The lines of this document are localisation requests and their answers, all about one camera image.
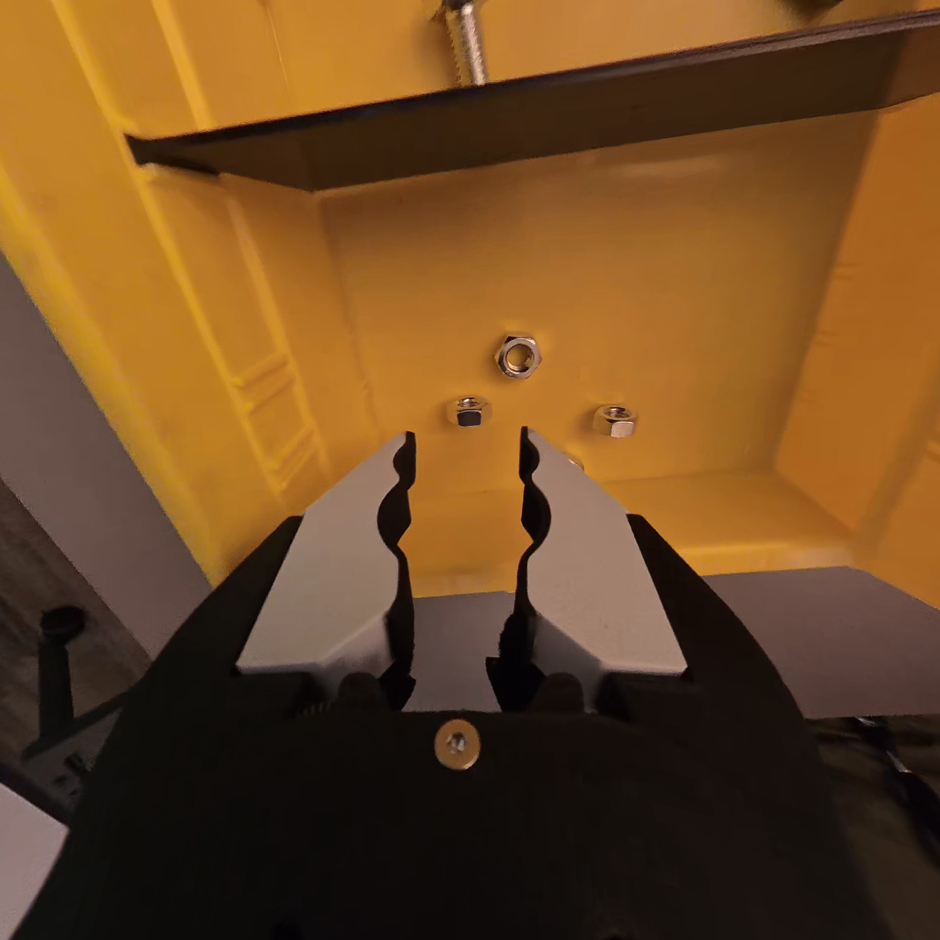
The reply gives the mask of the black knobbed bracket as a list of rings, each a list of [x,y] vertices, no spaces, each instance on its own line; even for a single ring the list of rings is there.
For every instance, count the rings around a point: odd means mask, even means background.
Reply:
[[[42,613],[39,735],[22,752],[26,777],[65,819],[83,795],[125,698],[121,693],[81,715],[75,713],[68,646],[86,626],[85,611],[74,605]]]

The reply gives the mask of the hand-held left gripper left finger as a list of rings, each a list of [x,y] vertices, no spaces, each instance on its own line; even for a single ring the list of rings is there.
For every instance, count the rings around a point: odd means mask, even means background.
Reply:
[[[303,672],[335,698],[368,673],[393,710],[415,691],[415,607],[400,540],[417,476],[411,431],[380,446],[305,510],[242,649],[243,674]]]

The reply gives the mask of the white panel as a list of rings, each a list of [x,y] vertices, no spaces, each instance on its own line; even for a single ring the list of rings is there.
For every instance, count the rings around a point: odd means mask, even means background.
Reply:
[[[38,895],[67,829],[1,785],[1,938],[11,938]]]

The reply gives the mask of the yellow plastic bin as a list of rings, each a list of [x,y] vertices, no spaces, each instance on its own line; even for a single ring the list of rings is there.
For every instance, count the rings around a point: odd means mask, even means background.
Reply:
[[[409,429],[418,594],[508,588],[527,424],[700,573],[938,605],[938,94],[316,193],[126,140],[435,92],[446,45],[421,2],[2,2],[2,250],[79,383],[21,499],[74,566],[182,605]]]

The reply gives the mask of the steel hex bolt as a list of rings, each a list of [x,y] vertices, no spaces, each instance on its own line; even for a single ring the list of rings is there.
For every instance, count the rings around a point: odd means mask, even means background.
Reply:
[[[483,1],[442,1],[433,14],[446,28],[457,81],[464,88],[482,87],[489,81],[479,17],[483,4]]]

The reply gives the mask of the black bin divider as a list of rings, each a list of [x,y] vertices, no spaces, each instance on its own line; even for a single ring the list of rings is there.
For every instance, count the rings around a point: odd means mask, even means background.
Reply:
[[[138,165],[308,193],[881,110],[938,93],[938,9],[145,139]]]

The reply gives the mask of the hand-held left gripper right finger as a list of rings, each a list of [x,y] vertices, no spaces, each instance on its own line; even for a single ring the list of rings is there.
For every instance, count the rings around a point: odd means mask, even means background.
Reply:
[[[502,711],[523,711],[568,674],[593,708],[607,676],[679,677],[674,630],[628,512],[532,428],[520,434],[523,529],[511,614],[487,659]]]

